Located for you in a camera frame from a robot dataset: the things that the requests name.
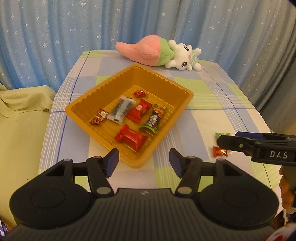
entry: wrapped candy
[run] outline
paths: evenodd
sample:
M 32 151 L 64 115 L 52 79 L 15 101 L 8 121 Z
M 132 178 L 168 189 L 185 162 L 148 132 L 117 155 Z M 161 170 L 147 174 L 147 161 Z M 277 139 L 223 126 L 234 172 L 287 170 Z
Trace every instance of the wrapped candy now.
M 121 125 L 125 115 L 133 108 L 135 103 L 135 100 L 121 96 L 115 108 L 107 115 L 107 119 Z
M 158 107 L 157 104 L 154 104 L 152 115 L 149 117 L 149 120 L 147 122 L 140 126 L 140 128 L 148 128 L 154 133 L 157 133 L 160 119 L 163 117 L 166 111 L 167 107 L 165 105 Z
M 144 99 L 140 99 L 140 103 L 127 114 L 127 118 L 133 122 L 140 124 L 142 116 L 152 107 L 152 104 Z
M 216 142 L 217 142 L 219 136 L 222 136 L 222 135 L 231 136 L 230 133 L 217 133 L 217 132 L 215 132 L 215 139 L 216 139 Z
M 135 96 L 136 98 L 141 98 L 141 97 L 145 97 L 145 96 L 147 96 L 147 94 L 146 94 L 144 91 L 142 91 L 142 90 L 137 90 L 137 91 L 134 93 L 134 96 Z
M 138 152 L 141 149 L 146 139 L 147 136 L 144 136 L 143 134 L 132 130 L 131 128 L 129 128 L 127 124 L 125 124 L 123 128 L 121 128 L 121 130 L 114 138 L 115 141 L 127 144 L 136 152 Z
M 107 111 L 104 111 L 103 109 L 99 109 L 98 113 L 89 120 L 90 124 L 101 124 L 102 121 L 106 118 L 106 116 L 108 115 Z
M 216 146 L 213 146 L 213 154 L 214 154 L 214 157 L 217 157 L 217 156 L 226 156 L 227 157 L 228 156 L 227 150 L 216 147 Z

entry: curtain fold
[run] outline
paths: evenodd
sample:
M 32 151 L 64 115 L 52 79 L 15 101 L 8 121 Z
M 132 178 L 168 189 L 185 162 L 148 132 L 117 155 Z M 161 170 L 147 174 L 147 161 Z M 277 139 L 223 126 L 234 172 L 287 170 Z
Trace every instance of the curtain fold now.
M 288 0 L 2 0 L 0 82 L 57 91 L 85 50 L 157 34 L 201 48 L 260 109 L 295 51 L 295 18 Z

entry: checkered tablecloth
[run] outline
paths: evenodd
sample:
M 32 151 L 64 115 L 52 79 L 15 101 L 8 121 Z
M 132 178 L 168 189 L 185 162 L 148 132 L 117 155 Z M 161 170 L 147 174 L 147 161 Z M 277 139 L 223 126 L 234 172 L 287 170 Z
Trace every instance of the checkered tablecloth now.
M 215 161 L 212 147 L 214 133 L 234 135 L 237 131 L 269 132 L 259 112 L 223 71 L 212 62 L 199 60 L 202 70 L 177 70 L 149 67 L 190 89 L 194 97 L 173 128 L 154 151 L 147 163 L 132 169 L 119 162 L 109 182 L 114 188 L 166 188 L 174 191 L 180 179 L 169 164 L 168 153 L 176 148 L 183 156 L 197 156 Z M 133 64 L 117 51 L 86 51 L 77 60 L 60 87 L 50 114 L 44 139 L 39 172 L 64 158 L 74 162 L 92 156 L 105 156 L 108 151 L 78 127 L 65 113 L 65 107 L 95 85 Z M 243 153 L 233 153 L 229 161 L 272 188 L 280 201 L 279 166 L 253 163 Z M 85 177 L 76 182 L 87 188 Z M 200 190 L 213 182 L 202 177 Z

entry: stuffed bunny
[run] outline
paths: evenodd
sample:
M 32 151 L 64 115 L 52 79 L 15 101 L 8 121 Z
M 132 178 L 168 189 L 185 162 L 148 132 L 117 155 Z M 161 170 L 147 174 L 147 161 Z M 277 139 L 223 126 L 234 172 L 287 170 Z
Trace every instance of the stuffed bunny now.
M 202 52 L 199 48 L 192 50 L 191 45 L 176 44 L 174 40 L 166 41 L 157 35 L 148 35 L 136 44 L 117 42 L 115 47 L 123 56 L 141 64 L 189 71 L 202 69 L 197 62 Z

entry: finger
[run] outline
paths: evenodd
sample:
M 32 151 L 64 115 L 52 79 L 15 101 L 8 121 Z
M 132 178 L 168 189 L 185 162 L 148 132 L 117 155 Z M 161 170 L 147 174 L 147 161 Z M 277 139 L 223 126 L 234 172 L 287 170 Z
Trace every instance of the finger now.
M 289 208 L 291 208 L 292 204 L 291 203 L 287 203 L 284 200 L 282 200 L 281 205 L 284 209 L 288 210 Z
M 282 175 L 282 176 L 285 175 L 285 172 L 284 172 L 283 167 L 280 168 L 280 170 L 279 170 L 279 174 Z
M 282 199 L 287 203 L 292 203 L 294 201 L 294 196 L 291 191 L 282 192 L 281 193 Z
M 285 176 L 281 177 L 281 180 L 279 181 L 279 188 L 281 189 L 282 192 L 287 192 L 290 188 L 290 184 L 285 178 Z

